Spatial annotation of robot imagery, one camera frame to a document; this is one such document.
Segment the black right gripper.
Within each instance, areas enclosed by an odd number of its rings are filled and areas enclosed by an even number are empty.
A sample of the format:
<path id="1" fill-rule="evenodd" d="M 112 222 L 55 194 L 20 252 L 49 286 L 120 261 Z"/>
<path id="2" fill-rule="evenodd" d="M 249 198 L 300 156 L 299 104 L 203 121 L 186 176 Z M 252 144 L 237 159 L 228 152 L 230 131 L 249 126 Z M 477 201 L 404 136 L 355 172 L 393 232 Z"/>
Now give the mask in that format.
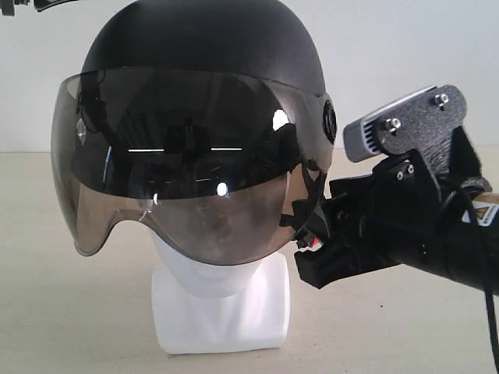
<path id="1" fill-rule="evenodd" d="M 433 235 L 443 203 L 436 173 L 416 149 L 387 157 L 368 175 L 333 180 L 329 188 L 337 230 L 330 241 L 328 199 L 311 211 L 304 199 L 292 203 L 299 279 L 316 289 L 397 266 L 395 252 Z"/>

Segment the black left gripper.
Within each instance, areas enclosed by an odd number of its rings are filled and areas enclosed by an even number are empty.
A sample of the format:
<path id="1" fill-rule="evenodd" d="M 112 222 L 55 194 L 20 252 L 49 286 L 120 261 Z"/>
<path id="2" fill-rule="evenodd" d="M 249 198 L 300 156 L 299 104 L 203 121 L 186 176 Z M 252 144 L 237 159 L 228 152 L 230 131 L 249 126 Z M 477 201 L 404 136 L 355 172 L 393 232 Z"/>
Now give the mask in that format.
<path id="1" fill-rule="evenodd" d="M 32 6 L 37 12 L 43 12 L 58 5 L 75 2 L 76 0 L 1 0 L 1 15 L 14 16 L 16 8 Z"/>

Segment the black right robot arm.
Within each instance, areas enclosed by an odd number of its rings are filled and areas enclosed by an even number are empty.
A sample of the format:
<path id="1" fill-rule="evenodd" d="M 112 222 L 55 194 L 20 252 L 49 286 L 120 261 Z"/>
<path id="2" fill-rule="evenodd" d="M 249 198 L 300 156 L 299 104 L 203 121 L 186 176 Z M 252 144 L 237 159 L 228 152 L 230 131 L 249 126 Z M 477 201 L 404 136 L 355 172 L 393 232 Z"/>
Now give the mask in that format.
<path id="1" fill-rule="evenodd" d="M 413 151 L 330 190 L 320 248 L 295 254 L 302 281 L 321 289 L 406 265 L 498 293 L 498 206 L 478 164 L 470 175 L 437 171 Z"/>

